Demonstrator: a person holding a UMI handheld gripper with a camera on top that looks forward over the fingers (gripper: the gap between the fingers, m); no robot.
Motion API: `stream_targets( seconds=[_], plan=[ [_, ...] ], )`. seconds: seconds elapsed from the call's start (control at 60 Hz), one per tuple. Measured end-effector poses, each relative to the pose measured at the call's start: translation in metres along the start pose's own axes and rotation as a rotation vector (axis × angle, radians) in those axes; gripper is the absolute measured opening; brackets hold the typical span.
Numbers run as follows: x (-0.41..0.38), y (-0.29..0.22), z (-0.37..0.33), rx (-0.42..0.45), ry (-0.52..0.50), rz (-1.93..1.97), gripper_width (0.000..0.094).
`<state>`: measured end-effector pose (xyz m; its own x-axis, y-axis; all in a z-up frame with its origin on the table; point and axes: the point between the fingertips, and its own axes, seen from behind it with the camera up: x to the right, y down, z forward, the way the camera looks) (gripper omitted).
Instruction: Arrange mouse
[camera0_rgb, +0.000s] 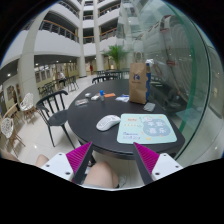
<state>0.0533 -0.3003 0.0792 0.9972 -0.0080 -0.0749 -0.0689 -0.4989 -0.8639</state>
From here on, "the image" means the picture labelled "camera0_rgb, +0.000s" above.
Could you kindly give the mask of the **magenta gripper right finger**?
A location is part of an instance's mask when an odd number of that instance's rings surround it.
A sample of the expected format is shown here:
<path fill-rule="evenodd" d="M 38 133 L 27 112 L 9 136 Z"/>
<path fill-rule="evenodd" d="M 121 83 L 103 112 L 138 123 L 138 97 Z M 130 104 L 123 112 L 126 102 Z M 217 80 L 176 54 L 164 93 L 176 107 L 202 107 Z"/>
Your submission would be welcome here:
<path fill-rule="evenodd" d="M 136 142 L 134 142 L 133 154 L 144 184 L 152 183 L 152 171 L 159 159 L 159 154 Z"/>

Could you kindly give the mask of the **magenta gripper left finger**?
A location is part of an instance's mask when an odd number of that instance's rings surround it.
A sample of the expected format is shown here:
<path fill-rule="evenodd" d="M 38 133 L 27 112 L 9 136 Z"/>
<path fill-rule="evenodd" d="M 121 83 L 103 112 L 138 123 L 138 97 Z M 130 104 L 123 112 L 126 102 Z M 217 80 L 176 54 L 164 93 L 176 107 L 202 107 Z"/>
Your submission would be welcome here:
<path fill-rule="evenodd" d="M 80 184 L 92 155 L 92 143 L 86 143 L 66 154 L 74 173 L 74 183 Z"/>

